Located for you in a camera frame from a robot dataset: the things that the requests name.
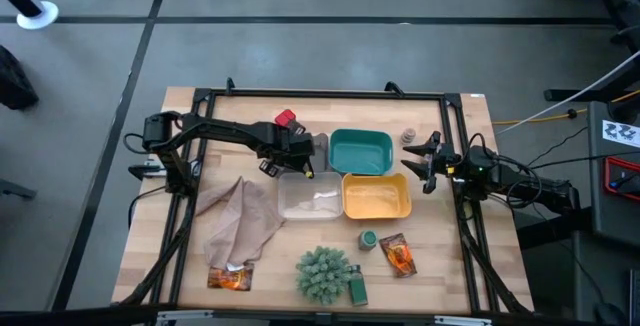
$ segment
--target white base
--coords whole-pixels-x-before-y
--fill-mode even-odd
[[[18,26],[25,30],[38,30],[51,25],[58,18],[58,6],[53,2],[42,1],[42,13],[36,17],[18,15]]]

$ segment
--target beige cloth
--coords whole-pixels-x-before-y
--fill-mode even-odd
[[[227,201],[204,253],[211,267],[226,269],[257,260],[264,245],[282,226],[284,219],[265,191],[242,177],[235,184],[219,186],[198,195],[196,216],[218,201]]]

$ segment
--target yellow plastic container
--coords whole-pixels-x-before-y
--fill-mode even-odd
[[[352,219],[404,218],[411,213],[407,178],[393,176],[354,176],[342,179],[344,213]]]

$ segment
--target gray floor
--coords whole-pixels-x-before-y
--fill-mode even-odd
[[[153,0],[52,0],[63,16],[147,16]],[[14,15],[0,3],[1,15]],[[606,17],[600,0],[163,0],[160,16]],[[144,24],[58,24],[26,32],[0,25],[41,97],[26,112],[0,108],[0,177],[39,191],[1,198],[0,309],[48,306],[127,82]],[[581,88],[624,60],[610,27],[372,24],[156,24],[123,132],[140,131],[167,86],[405,90],[487,95],[495,120],[549,104],[542,90]],[[585,125],[526,125],[499,138],[501,153],[529,161]],[[545,160],[586,155],[586,135]],[[126,241],[126,209],[143,157],[118,146],[69,307],[110,301]],[[580,177],[586,164],[543,176]]]

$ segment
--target chip bag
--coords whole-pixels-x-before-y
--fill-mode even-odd
[[[418,273],[403,234],[399,233],[380,239],[380,246],[393,266],[396,277],[409,277]]]
[[[246,264],[242,270],[228,271],[209,268],[207,287],[224,288],[235,291],[250,291],[253,278],[253,264]]]

